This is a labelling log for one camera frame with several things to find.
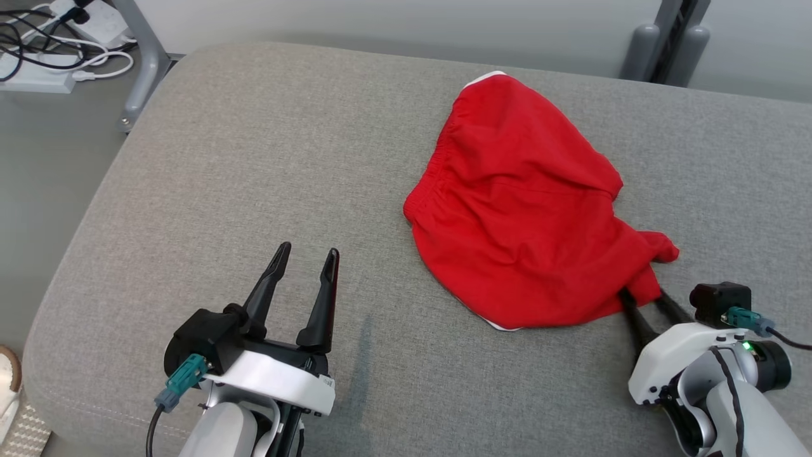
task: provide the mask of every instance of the white power adapter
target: white power adapter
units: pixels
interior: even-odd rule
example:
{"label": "white power adapter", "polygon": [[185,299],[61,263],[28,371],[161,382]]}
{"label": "white power adapter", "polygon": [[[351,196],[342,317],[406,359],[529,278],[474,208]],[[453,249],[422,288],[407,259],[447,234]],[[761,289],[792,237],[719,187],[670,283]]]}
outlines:
{"label": "white power adapter", "polygon": [[[38,59],[40,62],[50,65],[67,67],[79,61],[75,55],[63,54],[34,54],[23,53],[30,59]],[[0,76],[10,75],[17,66],[17,58],[11,54],[3,54],[0,57]],[[23,65],[13,78],[0,82],[0,90],[11,90],[15,92],[44,92],[48,94],[69,94],[76,84],[76,79],[71,72],[60,72],[50,70],[31,62],[23,61]]]}
{"label": "white power adapter", "polygon": [[[75,6],[73,0],[54,0],[50,4],[50,9],[55,16],[59,17]],[[127,27],[127,23],[124,22],[119,10],[111,7],[103,0],[93,0],[84,7],[84,10],[90,16],[90,19],[84,24],[77,24],[73,20],[66,22],[84,38],[110,49],[126,44],[124,38],[132,37],[130,29]]]}

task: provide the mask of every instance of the brown shoe trim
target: brown shoe trim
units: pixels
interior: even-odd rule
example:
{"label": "brown shoe trim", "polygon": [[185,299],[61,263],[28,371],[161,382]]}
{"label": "brown shoe trim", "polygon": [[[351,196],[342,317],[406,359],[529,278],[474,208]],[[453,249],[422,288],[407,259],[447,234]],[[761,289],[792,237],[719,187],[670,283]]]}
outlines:
{"label": "brown shoe trim", "polygon": [[19,393],[19,388],[23,384],[23,367],[8,347],[0,346],[0,355],[5,355],[11,361],[11,392]]}

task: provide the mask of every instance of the teal connector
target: teal connector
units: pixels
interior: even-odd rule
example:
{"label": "teal connector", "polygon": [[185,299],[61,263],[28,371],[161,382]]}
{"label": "teal connector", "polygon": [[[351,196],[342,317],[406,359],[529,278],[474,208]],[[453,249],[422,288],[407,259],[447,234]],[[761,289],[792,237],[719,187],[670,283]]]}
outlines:
{"label": "teal connector", "polygon": [[771,337],[767,328],[775,328],[775,322],[762,317],[755,311],[746,310],[744,308],[732,307],[725,314],[725,320],[728,325],[738,327],[740,329],[753,330],[759,337]]}
{"label": "teal connector", "polygon": [[208,364],[202,355],[189,355],[166,380],[166,388],[155,398],[155,406],[163,407],[165,412],[172,412],[178,406],[180,397],[200,382],[208,371]]}

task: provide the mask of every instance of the red fabric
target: red fabric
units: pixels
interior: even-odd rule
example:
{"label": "red fabric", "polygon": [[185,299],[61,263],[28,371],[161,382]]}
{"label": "red fabric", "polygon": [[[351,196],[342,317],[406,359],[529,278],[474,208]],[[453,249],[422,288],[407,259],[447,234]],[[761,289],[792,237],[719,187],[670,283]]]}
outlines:
{"label": "red fabric", "polygon": [[510,76],[463,89],[404,204],[437,279],[506,329],[582,324],[660,295],[679,251],[615,217],[623,182],[552,103]]}

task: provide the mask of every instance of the gray floor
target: gray floor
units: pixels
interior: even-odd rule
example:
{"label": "gray floor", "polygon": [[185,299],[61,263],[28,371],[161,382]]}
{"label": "gray floor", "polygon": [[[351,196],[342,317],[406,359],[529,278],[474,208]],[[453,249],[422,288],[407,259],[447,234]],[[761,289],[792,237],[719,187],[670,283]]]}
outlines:
{"label": "gray floor", "polygon": [[[72,94],[0,92],[0,344],[22,353],[42,296],[124,141],[137,68]],[[45,457],[96,457],[52,437]]]}

